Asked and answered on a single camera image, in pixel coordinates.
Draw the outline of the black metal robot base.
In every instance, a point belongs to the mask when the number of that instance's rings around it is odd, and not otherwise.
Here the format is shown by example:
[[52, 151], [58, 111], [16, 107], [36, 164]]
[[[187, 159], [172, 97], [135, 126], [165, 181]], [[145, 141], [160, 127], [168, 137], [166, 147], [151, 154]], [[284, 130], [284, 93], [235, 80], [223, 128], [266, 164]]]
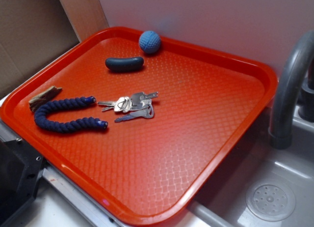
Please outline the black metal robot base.
[[20, 139], [0, 143], [0, 225], [7, 227], [36, 199], [44, 157]]

